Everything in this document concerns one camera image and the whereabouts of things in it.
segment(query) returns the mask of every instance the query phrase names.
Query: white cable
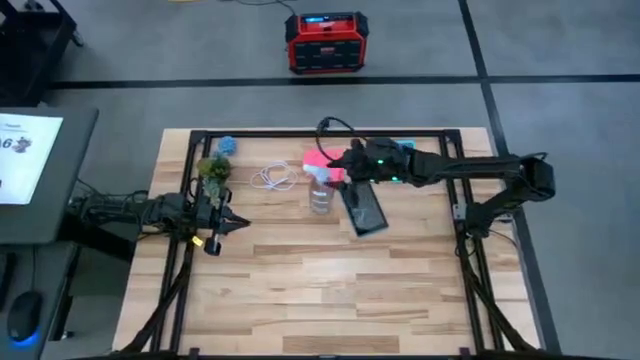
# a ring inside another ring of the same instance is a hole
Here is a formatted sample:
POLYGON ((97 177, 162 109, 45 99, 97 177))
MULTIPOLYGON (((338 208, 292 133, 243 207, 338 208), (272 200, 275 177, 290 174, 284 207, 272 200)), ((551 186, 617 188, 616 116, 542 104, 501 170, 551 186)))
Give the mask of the white cable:
POLYGON ((249 184, 256 189, 269 189, 269 190, 278 190, 278 191, 286 191, 293 187, 298 182, 298 174, 287 164, 286 161, 274 161, 269 166, 263 168, 259 172, 253 174, 251 180, 249 180, 249 184), (287 173, 279 180, 274 181, 269 176, 271 169, 273 168, 283 168, 287 170, 287 173), (253 180, 260 176, 264 185, 256 185, 253 180), (290 184, 286 187, 278 187, 278 185, 289 181, 290 184))

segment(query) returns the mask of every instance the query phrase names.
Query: portable power station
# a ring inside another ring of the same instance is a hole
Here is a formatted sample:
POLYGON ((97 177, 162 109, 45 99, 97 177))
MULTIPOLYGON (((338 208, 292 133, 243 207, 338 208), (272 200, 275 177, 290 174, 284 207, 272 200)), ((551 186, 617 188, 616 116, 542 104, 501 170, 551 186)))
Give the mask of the portable power station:
POLYGON ((354 72, 364 66, 369 27, 361 12, 292 15, 285 25, 294 73, 354 72))

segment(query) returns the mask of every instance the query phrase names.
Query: plastic bottle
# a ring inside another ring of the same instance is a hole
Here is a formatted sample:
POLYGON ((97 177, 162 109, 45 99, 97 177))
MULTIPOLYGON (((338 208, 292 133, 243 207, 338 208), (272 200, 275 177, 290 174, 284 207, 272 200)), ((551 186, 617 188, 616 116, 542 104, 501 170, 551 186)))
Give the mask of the plastic bottle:
POLYGON ((304 165, 303 170, 313 175, 309 184, 309 207, 316 214, 331 212, 335 189, 325 185, 329 181, 329 169, 304 165))

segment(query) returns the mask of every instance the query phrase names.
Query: wooden tabletop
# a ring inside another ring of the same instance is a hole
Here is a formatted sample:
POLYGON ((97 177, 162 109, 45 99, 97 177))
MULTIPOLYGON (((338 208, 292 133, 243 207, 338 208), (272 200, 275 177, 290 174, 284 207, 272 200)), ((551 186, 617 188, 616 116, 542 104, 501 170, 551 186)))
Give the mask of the wooden tabletop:
MULTIPOLYGON (((165 130, 152 195, 179 191, 190 131, 165 130)), ((491 155, 486 129, 460 131, 466 156, 491 155)), ((413 140, 420 150, 439 152, 437 139, 413 140)), ((323 144, 346 147, 348 141, 332 138, 323 144)), ((339 195, 329 215, 309 209, 309 179, 301 165, 303 153, 313 148, 311 138, 238 139, 231 157, 231 208, 253 224, 225 238, 220 257, 196 249, 180 352, 199 347, 207 355, 435 355, 473 348, 444 183, 421 189, 376 185, 390 226, 357 238, 339 195), (298 183, 289 191, 252 188, 250 177, 276 160, 291 165, 298 183)), ((476 201, 500 190, 493 180, 472 186, 476 201)), ((493 229, 513 236, 508 225, 493 229)), ((537 346, 514 244, 495 235, 484 242, 498 305, 537 346)), ((114 349, 131 341, 157 305, 167 246, 163 237, 138 244, 114 349)), ((172 319, 167 317, 163 348, 172 319)))

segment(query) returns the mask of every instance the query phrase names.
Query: phone screen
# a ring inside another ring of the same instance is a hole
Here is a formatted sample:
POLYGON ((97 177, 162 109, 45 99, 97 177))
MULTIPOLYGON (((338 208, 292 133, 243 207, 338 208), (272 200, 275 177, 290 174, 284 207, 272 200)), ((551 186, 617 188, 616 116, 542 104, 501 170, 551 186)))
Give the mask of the phone screen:
POLYGON ((358 237, 389 227, 370 183, 349 184, 340 189, 340 195, 358 237))

